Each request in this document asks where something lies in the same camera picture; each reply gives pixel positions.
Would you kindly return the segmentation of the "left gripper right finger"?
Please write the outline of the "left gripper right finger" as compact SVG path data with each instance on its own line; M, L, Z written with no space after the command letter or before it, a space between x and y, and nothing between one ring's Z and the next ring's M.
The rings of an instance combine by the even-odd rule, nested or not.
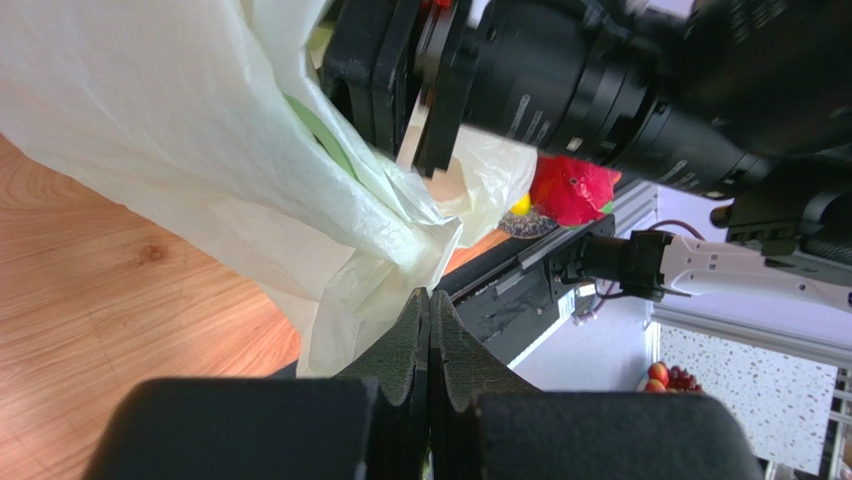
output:
M698 394L544 392L430 301L432 471L438 479L759 479L734 417Z

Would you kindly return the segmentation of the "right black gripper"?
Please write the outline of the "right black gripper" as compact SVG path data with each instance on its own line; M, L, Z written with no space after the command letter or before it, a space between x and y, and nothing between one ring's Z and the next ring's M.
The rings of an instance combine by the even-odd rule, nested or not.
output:
M483 29L470 1L334 1L320 85L362 139L400 153L415 110L427 109L412 167L448 169L471 92Z

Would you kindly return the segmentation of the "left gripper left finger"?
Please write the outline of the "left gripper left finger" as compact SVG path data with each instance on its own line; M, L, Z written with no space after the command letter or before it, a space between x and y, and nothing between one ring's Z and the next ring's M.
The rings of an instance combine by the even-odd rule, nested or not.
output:
M425 428L415 402L428 292L330 378L158 378L119 404L88 479L417 477Z

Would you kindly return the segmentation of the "translucent yellow plastic bag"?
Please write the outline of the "translucent yellow plastic bag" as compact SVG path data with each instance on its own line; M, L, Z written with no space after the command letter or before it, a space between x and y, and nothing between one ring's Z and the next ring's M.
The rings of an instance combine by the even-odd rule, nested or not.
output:
M254 280L334 375L530 186L535 152L463 128L462 193L369 146L322 93L324 1L5 1L1 131L33 160Z

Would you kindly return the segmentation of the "pink dragon fruit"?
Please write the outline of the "pink dragon fruit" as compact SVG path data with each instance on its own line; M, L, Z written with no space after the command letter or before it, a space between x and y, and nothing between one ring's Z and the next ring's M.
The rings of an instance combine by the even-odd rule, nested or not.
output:
M529 190L532 208L562 227L601 220L612 210L621 176L570 157L539 157Z

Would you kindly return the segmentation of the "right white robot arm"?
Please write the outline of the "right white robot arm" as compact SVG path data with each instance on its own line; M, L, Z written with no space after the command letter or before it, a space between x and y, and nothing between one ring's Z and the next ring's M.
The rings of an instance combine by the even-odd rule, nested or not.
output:
M324 94L396 155L449 167L462 127L717 199L724 243L661 232L584 239L551 276L658 301L746 288L851 308L851 5L696 1L336 1Z

